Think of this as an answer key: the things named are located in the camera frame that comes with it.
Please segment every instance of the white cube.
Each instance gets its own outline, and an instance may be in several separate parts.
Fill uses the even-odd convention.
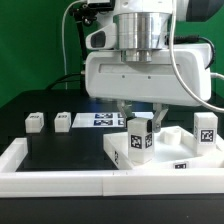
[[[128,157],[138,163],[146,163],[154,156],[154,137],[147,131],[148,119],[128,121]]]
[[[216,149],[218,117],[212,112],[194,114],[194,139],[198,155]]]
[[[40,133],[44,126],[44,114],[31,113],[25,120],[26,133]]]
[[[58,113],[54,119],[55,132],[69,132],[71,127],[71,113]]]

